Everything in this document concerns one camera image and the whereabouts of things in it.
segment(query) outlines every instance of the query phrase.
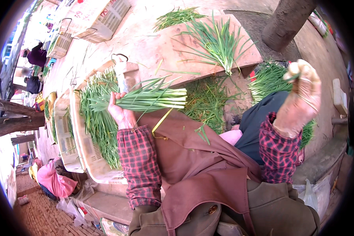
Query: plaid sleeve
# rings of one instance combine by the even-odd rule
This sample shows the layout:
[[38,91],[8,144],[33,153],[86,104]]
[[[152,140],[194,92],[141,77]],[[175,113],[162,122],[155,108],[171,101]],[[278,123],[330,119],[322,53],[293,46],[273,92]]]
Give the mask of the plaid sleeve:
[[131,209],[138,205],[161,205],[161,173],[156,162],[154,139],[146,125],[118,130],[118,154],[128,187]]
[[260,129],[260,156],[265,162],[262,177],[268,183],[292,183],[302,131],[294,138],[279,135],[272,123],[276,112],[270,112]]

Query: gold button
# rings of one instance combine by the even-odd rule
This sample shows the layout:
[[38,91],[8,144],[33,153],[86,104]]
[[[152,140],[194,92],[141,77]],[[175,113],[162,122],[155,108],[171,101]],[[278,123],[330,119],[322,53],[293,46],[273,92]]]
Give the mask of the gold button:
[[217,208],[217,205],[213,205],[212,207],[210,207],[210,209],[208,209],[208,214],[213,214],[217,210]]

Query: rubber glove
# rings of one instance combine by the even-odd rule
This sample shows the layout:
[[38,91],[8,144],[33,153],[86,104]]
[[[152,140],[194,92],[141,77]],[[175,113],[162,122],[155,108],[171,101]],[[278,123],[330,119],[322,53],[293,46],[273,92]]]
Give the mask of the rubber glove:
[[293,89],[279,108],[273,122],[274,130],[287,138],[296,137],[303,127],[316,117],[321,104],[321,80],[316,70],[306,61],[298,59],[288,67],[283,76],[288,80],[300,73],[293,83]]

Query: hand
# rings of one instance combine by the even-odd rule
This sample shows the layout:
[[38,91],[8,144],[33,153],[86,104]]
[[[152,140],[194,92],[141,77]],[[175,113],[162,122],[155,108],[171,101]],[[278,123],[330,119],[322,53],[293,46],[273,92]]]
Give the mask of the hand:
[[118,124],[118,129],[136,128],[135,112],[123,109],[115,104],[117,99],[126,95],[126,92],[111,92],[108,111],[113,116],[115,122]]
[[321,104],[321,80],[316,70],[306,61],[298,59],[288,67],[283,76],[288,80],[300,73],[299,78],[289,81],[293,89],[279,108],[273,122],[274,129],[282,136],[293,138],[316,117]]

